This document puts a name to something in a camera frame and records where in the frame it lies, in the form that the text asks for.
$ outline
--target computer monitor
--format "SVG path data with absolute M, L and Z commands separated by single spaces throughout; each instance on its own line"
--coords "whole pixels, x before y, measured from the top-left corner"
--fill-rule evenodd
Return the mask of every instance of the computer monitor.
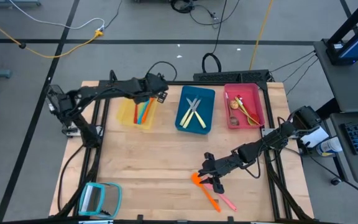
M 324 40 L 327 54 L 333 65 L 351 65 L 358 61 L 358 32 L 349 41 L 342 38 L 358 23 L 358 8 L 329 39 Z

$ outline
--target blue bin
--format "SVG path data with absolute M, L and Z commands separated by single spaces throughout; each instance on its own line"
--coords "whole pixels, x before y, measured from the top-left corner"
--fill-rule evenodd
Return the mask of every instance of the blue bin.
M 196 111 L 203 119 L 206 128 L 201 127 L 200 122 L 198 121 L 195 115 L 193 115 L 193 117 L 191 118 L 191 121 L 187 126 L 187 128 L 183 128 L 179 124 L 182 117 L 186 114 L 187 110 L 190 107 L 189 102 L 187 102 L 186 98 L 189 98 L 189 100 L 193 101 L 196 96 L 198 96 L 198 98 L 202 98 Z M 175 121 L 175 126 L 177 127 L 177 130 L 196 133 L 196 134 L 208 134 L 212 127 L 212 115 L 214 111 L 214 103 L 215 103 L 214 90 L 210 90 L 206 88 L 198 88 L 193 86 L 184 86 L 181 89 L 177 119 Z

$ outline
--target plastic bin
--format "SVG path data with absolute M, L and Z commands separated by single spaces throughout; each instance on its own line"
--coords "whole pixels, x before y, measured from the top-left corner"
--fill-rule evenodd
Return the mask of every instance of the plastic bin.
M 180 126 L 180 121 L 190 107 L 190 104 L 189 102 L 187 102 L 186 98 L 189 98 L 189 100 L 193 101 L 196 98 L 196 96 L 198 96 L 198 98 L 201 98 L 201 102 L 198 105 L 196 111 L 203 119 L 206 128 L 203 128 L 200 125 L 200 122 L 198 121 L 195 115 L 191 118 L 191 121 L 187 126 L 187 128 L 183 128 L 182 126 Z M 208 134 L 212 127 L 212 115 L 214 110 L 214 103 L 215 103 L 214 90 L 210 90 L 206 88 L 198 88 L 193 86 L 184 86 L 181 89 L 178 113 L 175 121 L 175 126 L 177 127 L 177 130 L 196 133 L 196 134 Z
M 142 129 L 150 129 L 154 120 L 155 110 L 157 109 L 157 99 L 153 100 L 153 103 L 149 109 L 149 113 L 147 114 L 146 120 L 143 124 L 135 124 L 134 123 L 134 116 L 135 116 L 135 103 L 133 100 L 130 99 L 123 99 L 120 108 L 117 113 L 117 119 L 123 125 L 127 126 L 134 126 L 137 128 Z M 142 112 L 142 108 L 144 107 L 145 103 L 139 103 L 137 105 L 137 114 L 140 116 Z
M 237 95 L 242 96 L 242 102 L 248 113 L 256 113 L 260 120 L 260 125 L 250 125 L 247 121 L 247 116 L 239 109 L 232 110 L 233 115 L 239 120 L 238 126 L 230 124 L 229 120 L 229 105 L 226 101 L 226 93 L 229 96 L 229 101 L 234 100 Z M 224 107 L 226 109 L 226 121 L 227 126 L 231 129 L 236 128 L 259 128 L 265 124 L 264 111 L 260 104 L 258 86 L 254 83 L 243 83 L 243 84 L 226 84 L 223 91 Z

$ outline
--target wooden tabletop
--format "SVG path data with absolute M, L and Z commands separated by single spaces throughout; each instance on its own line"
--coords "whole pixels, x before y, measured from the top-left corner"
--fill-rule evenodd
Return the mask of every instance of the wooden tabletop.
M 97 84 L 83 82 L 83 86 Z M 241 144 L 260 139 L 258 129 L 227 128 L 223 86 L 202 87 L 216 91 L 213 127 L 205 136 L 177 131 L 174 125 L 182 86 L 170 86 L 165 103 L 158 105 L 150 130 L 121 125 L 116 114 L 123 99 L 111 99 L 97 182 L 121 185 L 123 198 L 116 219 L 135 220 L 138 214 L 143 214 L 145 220 L 225 221 L 228 216 L 233 216 L 235 221 L 274 221 L 263 155 L 260 157 L 260 179 L 254 179 L 240 169 L 221 179 L 226 197 L 236 205 L 238 212 L 231 210 L 217 194 L 210 191 L 222 209 L 218 213 L 201 189 L 192 183 L 190 176 L 202 168 L 205 152 L 220 158 L 230 155 L 230 150 Z M 288 117 L 283 84 L 268 83 L 268 93 L 273 117 Z M 260 99 L 265 112 L 262 91 Z M 93 104 L 89 105 L 83 112 L 88 122 L 93 108 Z M 68 140 L 62 167 L 81 144 L 80 138 Z M 290 141 L 287 147 L 296 149 L 296 142 Z M 84 151 L 66 169 L 62 205 L 77 188 Z M 288 151 L 282 151 L 281 157 L 288 191 L 306 214 L 313 217 L 300 157 Z M 251 166 L 250 171 L 256 173 L 257 166 Z M 57 213 L 57 187 L 50 208 L 51 215 Z M 281 217 L 285 217 L 281 194 L 277 195 Z

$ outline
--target yellow cable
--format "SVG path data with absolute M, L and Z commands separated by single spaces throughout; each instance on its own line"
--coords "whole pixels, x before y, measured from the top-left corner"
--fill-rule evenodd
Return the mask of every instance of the yellow cable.
M 0 28 L 0 31 L 6 36 L 8 37 L 9 39 L 11 39 L 14 43 L 16 43 L 17 45 L 22 45 L 19 41 L 17 41 L 15 38 L 11 37 L 9 34 L 7 34 L 5 31 L 3 31 L 1 28 Z M 65 55 L 68 55 L 70 53 L 72 53 L 74 50 L 84 46 L 84 45 L 87 45 L 88 43 L 94 41 L 96 38 L 100 37 L 103 35 L 103 32 L 101 32 L 100 30 L 96 30 L 94 36 L 92 37 L 92 39 L 88 40 L 87 42 L 83 43 L 83 44 L 80 44 L 74 48 L 72 48 L 71 50 L 69 50 L 68 52 L 64 53 L 64 54 L 61 54 L 61 55 L 56 55 L 56 56 L 47 56 L 47 55 L 43 55 L 41 53 L 38 53 L 36 52 L 35 50 L 32 50 L 28 47 L 26 47 L 27 50 L 31 51 L 32 53 L 36 54 L 36 55 L 39 55 L 41 57 L 44 57 L 44 58 L 59 58 L 59 57 L 62 57 L 62 56 L 65 56 Z
M 267 21 L 267 18 L 268 18 L 268 16 L 269 16 L 269 13 L 270 13 L 270 10 L 271 10 L 271 8 L 272 8 L 272 5 L 273 5 L 273 0 L 270 0 L 270 3 L 268 4 L 268 8 L 267 8 L 267 11 L 266 11 L 266 15 L 265 15 L 264 22 L 262 23 L 262 27 L 260 28 L 260 32 L 259 32 L 259 35 L 258 35 L 258 39 L 256 40 L 256 44 L 255 44 L 255 47 L 254 47 L 254 53 L 252 53 L 251 63 L 249 64 L 249 70 L 252 69 L 252 64 L 254 63 L 254 58 L 255 58 L 255 55 L 256 55 L 256 50 L 258 49 L 258 45 L 259 45 L 259 40 L 262 38 L 262 34 L 264 33 L 266 21 Z

